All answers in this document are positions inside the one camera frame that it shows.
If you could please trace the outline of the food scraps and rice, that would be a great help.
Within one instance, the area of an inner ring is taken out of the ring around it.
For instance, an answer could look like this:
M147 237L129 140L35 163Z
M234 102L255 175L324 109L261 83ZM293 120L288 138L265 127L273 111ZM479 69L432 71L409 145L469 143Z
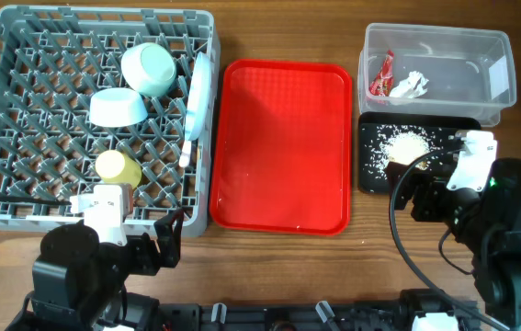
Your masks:
M376 179L386 179L390 162L409 165L417 157L440 149L441 129L415 125L377 124L361 130L365 139L366 161L362 169Z

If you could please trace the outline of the yellow plastic cup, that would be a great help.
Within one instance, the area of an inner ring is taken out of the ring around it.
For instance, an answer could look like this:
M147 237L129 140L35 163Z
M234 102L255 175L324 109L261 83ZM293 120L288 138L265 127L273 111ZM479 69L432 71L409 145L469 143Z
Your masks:
M130 184L136 189L142 181L141 166L116 150L101 153L95 161L95 170L106 184Z

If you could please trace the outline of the white plastic fork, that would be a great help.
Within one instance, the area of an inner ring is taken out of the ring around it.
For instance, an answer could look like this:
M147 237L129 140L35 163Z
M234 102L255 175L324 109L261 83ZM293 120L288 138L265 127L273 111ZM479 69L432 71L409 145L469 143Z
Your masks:
M186 168L190 164L192 153L192 142L185 140L181 149L181 155L179 157L178 164L182 168Z

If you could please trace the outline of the white napkin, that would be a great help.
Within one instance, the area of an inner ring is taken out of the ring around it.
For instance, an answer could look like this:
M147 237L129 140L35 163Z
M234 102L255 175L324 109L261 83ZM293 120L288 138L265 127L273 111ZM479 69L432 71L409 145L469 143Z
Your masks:
M416 98L427 92L426 85L429 80L418 71L411 71L408 77L401 80L389 94L389 97Z

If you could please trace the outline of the red sauce packet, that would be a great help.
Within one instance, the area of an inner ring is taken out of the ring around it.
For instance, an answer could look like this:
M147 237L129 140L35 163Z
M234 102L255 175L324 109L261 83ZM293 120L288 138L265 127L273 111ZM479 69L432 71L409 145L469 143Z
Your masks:
M388 50L379 72L369 86L368 90L371 95L377 97L388 97L390 95L394 83L393 60L394 53Z

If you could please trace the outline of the light blue plate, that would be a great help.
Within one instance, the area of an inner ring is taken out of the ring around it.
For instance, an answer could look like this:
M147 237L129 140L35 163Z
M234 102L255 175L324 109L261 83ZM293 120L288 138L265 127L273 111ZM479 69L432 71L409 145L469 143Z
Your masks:
M195 141L201 134L211 90L211 62L207 54L200 52L195 60L188 92L185 116L185 139Z

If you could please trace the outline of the light blue food bowl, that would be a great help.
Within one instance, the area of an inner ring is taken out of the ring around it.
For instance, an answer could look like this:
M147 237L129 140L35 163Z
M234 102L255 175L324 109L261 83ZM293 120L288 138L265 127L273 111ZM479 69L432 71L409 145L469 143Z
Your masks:
M174 83L176 65L171 53L153 42L128 48L121 57L126 83L147 97L162 97Z

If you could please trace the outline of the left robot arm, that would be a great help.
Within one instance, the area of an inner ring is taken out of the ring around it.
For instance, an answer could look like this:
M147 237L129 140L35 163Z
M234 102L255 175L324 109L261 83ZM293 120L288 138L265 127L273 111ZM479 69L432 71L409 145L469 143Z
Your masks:
M129 293L125 281L176 267L183 221L184 211L174 211L154 223L155 239L132 235L126 245L101 243L96 230L82 221L49 231L32 266L34 290L6 328L168 330L159 301Z

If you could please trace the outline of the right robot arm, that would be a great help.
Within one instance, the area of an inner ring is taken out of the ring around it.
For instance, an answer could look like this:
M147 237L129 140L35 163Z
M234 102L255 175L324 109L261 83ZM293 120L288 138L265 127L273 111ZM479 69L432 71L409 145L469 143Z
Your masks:
M413 204L418 222L444 223L473 254L472 276L485 312L512 329L521 328L521 159L493 162L482 192L452 190L447 175L406 165L387 166L394 207Z

